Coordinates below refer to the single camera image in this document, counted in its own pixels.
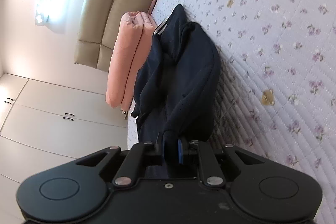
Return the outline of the navy striped hooded jacket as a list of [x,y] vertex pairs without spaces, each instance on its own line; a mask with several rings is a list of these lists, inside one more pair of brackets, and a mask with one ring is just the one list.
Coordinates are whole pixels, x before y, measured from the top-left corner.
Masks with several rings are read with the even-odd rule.
[[163,165],[150,166],[147,178],[177,178],[179,141],[208,141],[214,126],[213,103],[219,81],[219,53],[202,27],[177,5],[138,71],[134,88],[138,140],[163,136]]

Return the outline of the white wardrobe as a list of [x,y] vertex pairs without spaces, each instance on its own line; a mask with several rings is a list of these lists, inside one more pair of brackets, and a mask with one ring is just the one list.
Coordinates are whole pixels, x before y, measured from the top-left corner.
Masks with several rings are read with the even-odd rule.
[[[63,119],[65,112],[74,121]],[[127,122],[102,94],[4,74],[1,223],[23,222],[15,195],[26,178],[111,145],[126,149]]]

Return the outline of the folded pink blanket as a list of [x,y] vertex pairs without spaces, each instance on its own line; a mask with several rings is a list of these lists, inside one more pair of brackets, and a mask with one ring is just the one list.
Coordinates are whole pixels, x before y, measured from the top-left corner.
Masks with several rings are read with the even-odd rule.
[[145,12],[127,12],[122,16],[108,71],[106,102],[111,107],[129,110],[137,73],[150,52],[156,27]]

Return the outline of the floral quilted bed cover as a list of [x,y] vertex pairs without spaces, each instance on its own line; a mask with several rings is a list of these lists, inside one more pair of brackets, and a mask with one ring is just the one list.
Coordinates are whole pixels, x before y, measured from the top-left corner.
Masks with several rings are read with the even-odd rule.
[[335,223],[335,0],[157,0],[154,20],[177,4],[222,59],[211,143],[311,175]]

